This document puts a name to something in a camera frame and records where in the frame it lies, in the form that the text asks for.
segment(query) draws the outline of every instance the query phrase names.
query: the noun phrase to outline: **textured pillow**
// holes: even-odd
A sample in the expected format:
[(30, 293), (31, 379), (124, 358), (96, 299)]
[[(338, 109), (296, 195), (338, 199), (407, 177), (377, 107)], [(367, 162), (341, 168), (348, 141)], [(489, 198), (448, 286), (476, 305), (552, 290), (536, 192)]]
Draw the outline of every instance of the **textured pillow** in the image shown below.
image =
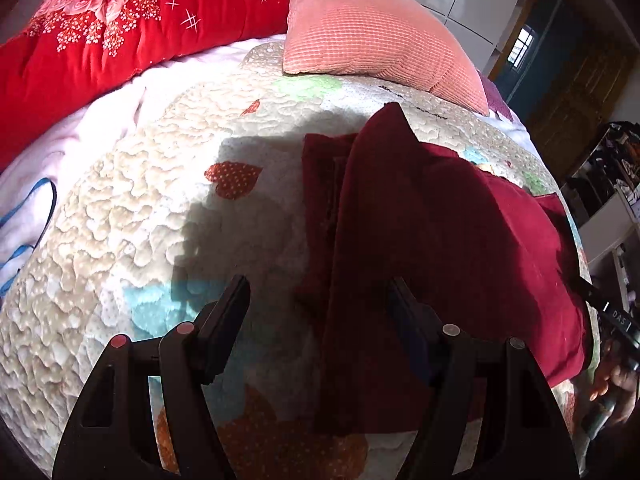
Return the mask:
[(45, 0), (0, 46), (0, 171), (65, 116), (175, 56), (287, 30), (289, 0)]
[(290, 0), (284, 71), (369, 74), (488, 114), (478, 72), (415, 0)]

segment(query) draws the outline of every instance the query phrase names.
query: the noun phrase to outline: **pink pillow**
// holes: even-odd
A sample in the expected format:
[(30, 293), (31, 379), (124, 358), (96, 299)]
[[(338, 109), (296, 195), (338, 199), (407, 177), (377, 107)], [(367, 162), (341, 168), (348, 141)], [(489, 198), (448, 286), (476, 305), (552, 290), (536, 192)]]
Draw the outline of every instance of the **pink pillow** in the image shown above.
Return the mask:
[(453, 35), (415, 0), (290, 0), (284, 71), (368, 74), (488, 115)]

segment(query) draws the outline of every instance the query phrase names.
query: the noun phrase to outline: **red blanket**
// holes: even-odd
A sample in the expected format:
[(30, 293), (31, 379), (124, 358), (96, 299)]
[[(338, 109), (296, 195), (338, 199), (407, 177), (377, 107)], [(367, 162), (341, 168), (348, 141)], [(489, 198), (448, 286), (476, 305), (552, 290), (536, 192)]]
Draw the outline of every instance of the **red blanket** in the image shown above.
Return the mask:
[(578, 374), (591, 336), (556, 195), (531, 197), (455, 152), (421, 144), (398, 104), (357, 136), (309, 134), (303, 152), (310, 261), (300, 287), (321, 340), (319, 431), (416, 430), (430, 392), (385, 314), (401, 276), (444, 323), (518, 336), (551, 386)]

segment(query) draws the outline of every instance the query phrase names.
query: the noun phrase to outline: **red cloth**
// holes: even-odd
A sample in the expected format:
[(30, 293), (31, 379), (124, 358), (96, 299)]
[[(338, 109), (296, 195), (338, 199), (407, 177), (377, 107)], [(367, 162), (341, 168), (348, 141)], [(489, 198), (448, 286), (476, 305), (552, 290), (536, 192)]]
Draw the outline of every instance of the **red cloth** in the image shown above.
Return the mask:
[(421, 144), (398, 104), (357, 136), (306, 136), (303, 181), (310, 261), (299, 292), (321, 338), (319, 431), (420, 425), (430, 392), (385, 313), (394, 276), (444, 323), (524, 339), (551, 386), (580, 372), (588, 317), (564, 285), (578, 260), (556, 195), (533, 198)]
[(0, 172), (48, 128), (165, 59), (287, 30), (289, 0), (45, 0), (0, 45)]

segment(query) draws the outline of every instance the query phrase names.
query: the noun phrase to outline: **hand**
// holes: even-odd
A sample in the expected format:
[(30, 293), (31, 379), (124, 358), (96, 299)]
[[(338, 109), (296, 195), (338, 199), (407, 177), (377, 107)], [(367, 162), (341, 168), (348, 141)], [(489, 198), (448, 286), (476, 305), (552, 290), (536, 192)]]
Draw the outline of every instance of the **hand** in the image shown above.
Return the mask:
[(626, 422), (631, 416), (638, 398), (638, 374), (620, 367), (620, 358), (612, 351), (611, 346), (610, 340), (605, 343), (604, 356), (596, 368), (590, 395), (590, 400), (595, 400), (598, 396), (606, 394), (610, 382), (622, 390), (616, 407), (607, 422), (609, 425)]

